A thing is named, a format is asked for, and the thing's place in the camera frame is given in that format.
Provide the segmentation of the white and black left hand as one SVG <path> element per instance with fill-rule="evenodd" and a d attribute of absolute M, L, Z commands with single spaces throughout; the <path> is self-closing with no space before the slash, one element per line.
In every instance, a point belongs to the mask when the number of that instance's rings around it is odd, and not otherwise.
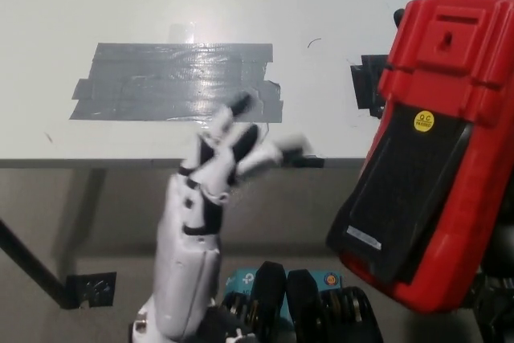
<path fill-rule="evenodd" d="M 233 187 L 302 157 L 303 136 L 263 141 L 250 123 L 232 137 L 254 103 L 248 92 L 223 105 L 169 176 L 157 227 L 153 289 L 131 325 L 131 342 L 257 342 L 238 317 L 216 304 L 223 213 Z"/>

